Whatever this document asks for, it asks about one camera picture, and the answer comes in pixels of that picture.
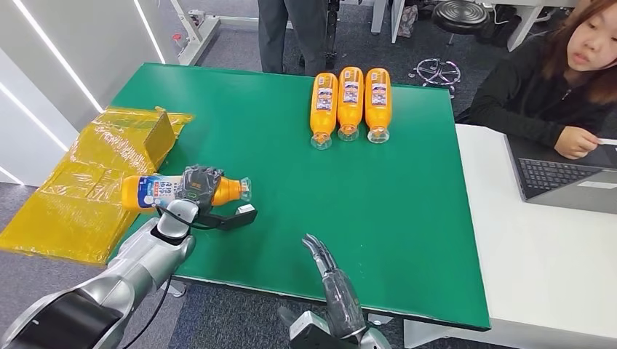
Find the person's hand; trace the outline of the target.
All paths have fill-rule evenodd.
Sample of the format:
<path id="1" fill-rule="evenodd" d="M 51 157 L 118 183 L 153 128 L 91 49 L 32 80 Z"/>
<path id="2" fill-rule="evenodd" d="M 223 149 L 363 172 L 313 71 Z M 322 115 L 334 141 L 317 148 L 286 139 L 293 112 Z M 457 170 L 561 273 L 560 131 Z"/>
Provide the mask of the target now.
<path id="1" fill-rule="evenodd" d="M 579 127 L 565 127 L 554 145 L 561 156 L 570 159 L 582 159 L 594 151 L 601 143 L 600 139 Z"/>

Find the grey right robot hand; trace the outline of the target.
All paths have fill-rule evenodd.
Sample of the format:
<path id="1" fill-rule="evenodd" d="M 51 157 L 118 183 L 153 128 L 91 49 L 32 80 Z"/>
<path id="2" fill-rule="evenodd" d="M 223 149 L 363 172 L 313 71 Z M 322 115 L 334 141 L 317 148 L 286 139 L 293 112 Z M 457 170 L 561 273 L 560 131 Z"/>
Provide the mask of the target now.
<path id="1" fill-rule="evenodd" d="M 338 267 L 329 249 L 316 236 L 306 234 L 302 242 L 311 252 L 322 277 L 331 335 L 358 345 L 367 324 L 350 278 Z"/>

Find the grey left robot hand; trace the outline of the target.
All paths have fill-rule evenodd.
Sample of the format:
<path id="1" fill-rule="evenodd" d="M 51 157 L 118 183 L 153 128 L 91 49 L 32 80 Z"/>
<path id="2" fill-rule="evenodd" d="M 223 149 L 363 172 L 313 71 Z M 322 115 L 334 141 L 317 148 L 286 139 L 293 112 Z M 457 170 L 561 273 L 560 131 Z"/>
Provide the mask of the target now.
<path id="1" fill-rule="evenodd" d="M 201 213 L 208 213 L 212 199 L 223 178 L 224 171 L 215 167 L 193 165 L 183 171 L 175 189 L 175 198 L 196 204 Z"/>

